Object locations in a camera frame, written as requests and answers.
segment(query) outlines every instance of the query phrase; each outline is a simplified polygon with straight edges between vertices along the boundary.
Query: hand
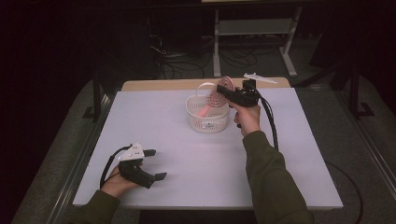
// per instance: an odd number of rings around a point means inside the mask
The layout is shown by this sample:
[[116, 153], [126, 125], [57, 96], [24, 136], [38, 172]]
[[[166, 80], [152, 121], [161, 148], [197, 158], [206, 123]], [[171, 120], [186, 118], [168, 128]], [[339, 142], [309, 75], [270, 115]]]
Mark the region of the hand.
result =
[[119, 198], [123, 193], [125, 193], [129, 189], [133, 189], [137, 187], [139, 187], [139, 185], [129, 180], [126, 180], [124, 177], [120, 175], [119, 166], [117, 165], [111, 172], [108, 180], [101, 187], [101, 191], [113, 197]]
[[259, 131], [260, 128], [260, 111], [261, 108], [259, 105], [255, 105], [253, 107], [243, 107], [241, 105], [237, 105], [231, 101], [228, 101], [230, 107], [236, 109], [235, 118], [233, 121], [236, 124], [240, 124], [241, 133], [243, 136], [246, 136], [249, 133], [253, 133]]

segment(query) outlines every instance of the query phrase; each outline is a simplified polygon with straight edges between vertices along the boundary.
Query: gray carpet floor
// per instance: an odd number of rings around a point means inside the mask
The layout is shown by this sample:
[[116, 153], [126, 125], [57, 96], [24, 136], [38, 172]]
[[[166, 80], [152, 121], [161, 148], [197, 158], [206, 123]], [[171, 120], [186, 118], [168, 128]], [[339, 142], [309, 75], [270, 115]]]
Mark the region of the gray carpet floor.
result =
[[[264, 77], [287, 77], [291, 84], [298, 83], [320, 71], [319, 68], [309, 66], [317, 43], [316, 37], [296, 38], [294, 41], [290, 57], [299, 74], [296, 78], [289, 78], [280, 53], [274, 47], [253, 51], [222, 49], [221, 71], [224, 76], [230, 77], [256, 72]], [[189, 63], [174, 63], [175, 59], [169, 59], [168, 62], [173, 67], [165, 66], [165, 75], [159, 78], [211, 77], [213, 65], [210, 59], [210, 53], [194, 59], [195, 61], [189, 59]], [[360, 223], [394, 223], [395, 197], [375, 165], [367, 139], [361, 134], [361, 127], [368, 133], [369, 141], [374, 143], [389, 169], [395, 171], [395, 117], [382, 102], [375, 87], [361, 78], [360, 100], [368, 103], [375, 115], [361, 120], [353, 119], [345, 106], [347, 88], [343, 91], [330, 90], [331, 78], [332, 76], [325, 77], [311, 88], [297, 90], [320, 152], [328, 162], [334, 185], [345, 206], [332, 211], [314, 211], [316, 223], [355, 223], [360, 215]], [[104, 110], [103, 118], [93, 123], [91, 119], [83, 118], [90, 106], [91, 82], [81, 90], [70, 108], [13, 223], [65, 223], [76, 210], [71, 202], [78, 188], [78, 181], [84, 173], [83, 167], [89, 161], [89, 153], [81, 152], [93, 149], [94, 139], [97, 139], [108, 111]], [[79, 165], [76, 164], [78, 159], [82, 159]], [[138, 220], [139, 211], [120, 208], [113, 223], [138, 223]]]

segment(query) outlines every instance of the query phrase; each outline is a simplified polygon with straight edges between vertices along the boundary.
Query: white plastic basket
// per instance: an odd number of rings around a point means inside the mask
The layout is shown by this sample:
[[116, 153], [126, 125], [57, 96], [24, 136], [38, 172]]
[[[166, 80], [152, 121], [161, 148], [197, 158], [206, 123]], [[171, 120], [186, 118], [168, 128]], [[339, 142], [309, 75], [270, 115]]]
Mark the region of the white plastic basket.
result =
[[201, 84], [196, 90], [195, 95], [189, 97], [186, 101], [190, 125], [198, 133], [219, 133], [228, 124], [230, 107], [227, 104], [220, 107], [211, 107], [204, 118], [196, 116], [208, 102], [208, 95], [198, 95], [198, 90], [207, 85], [214, 86], [215, 84], [211, 82]]

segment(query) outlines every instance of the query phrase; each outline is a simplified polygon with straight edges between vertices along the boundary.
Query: dark green sleeve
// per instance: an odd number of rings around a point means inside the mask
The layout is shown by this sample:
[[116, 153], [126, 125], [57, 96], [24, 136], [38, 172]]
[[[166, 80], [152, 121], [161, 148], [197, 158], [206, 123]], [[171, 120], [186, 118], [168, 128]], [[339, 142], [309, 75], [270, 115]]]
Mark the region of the dark green sleeve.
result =
[[69, 224], [108, 224], [114, 216], [120, 200], [97, 190], [90, 201], [81, 206], [67, 222]]
[[286, 170], [283, 155], [257, 131], [243, 140], [247, 151], [247, 180], [258, 223], [314, 223], [303, 195]]

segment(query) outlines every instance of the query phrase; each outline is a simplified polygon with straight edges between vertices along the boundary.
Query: basket handle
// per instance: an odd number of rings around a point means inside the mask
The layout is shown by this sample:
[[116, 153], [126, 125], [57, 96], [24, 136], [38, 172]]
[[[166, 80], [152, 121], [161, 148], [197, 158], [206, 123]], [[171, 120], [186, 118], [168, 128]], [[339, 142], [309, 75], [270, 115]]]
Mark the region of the basket handle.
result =
[[199, 85], [199, 87], [197, 88], [197, 90], [195, 91], [195, 95], [196, 96], [203, 96], [203, 95], [198, 95], [198, 90], [200, 90], [202, 87], [204, 86], [215, 86], [215, 83], [212, 82], [204, 82], [201, 85]]

